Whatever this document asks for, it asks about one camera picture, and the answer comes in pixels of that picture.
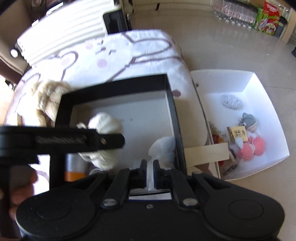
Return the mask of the person's left hand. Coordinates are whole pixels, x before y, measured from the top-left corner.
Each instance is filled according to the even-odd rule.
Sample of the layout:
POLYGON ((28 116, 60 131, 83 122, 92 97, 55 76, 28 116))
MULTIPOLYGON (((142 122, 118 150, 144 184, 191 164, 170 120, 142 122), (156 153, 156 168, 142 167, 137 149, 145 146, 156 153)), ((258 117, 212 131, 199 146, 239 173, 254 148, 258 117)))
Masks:
POLYGON ((33 184, 38 180, 36 170, 28 165, 13 166, 10 169, 10 199, 9 215, 15 221, 18 206, 34 195, 33 184))

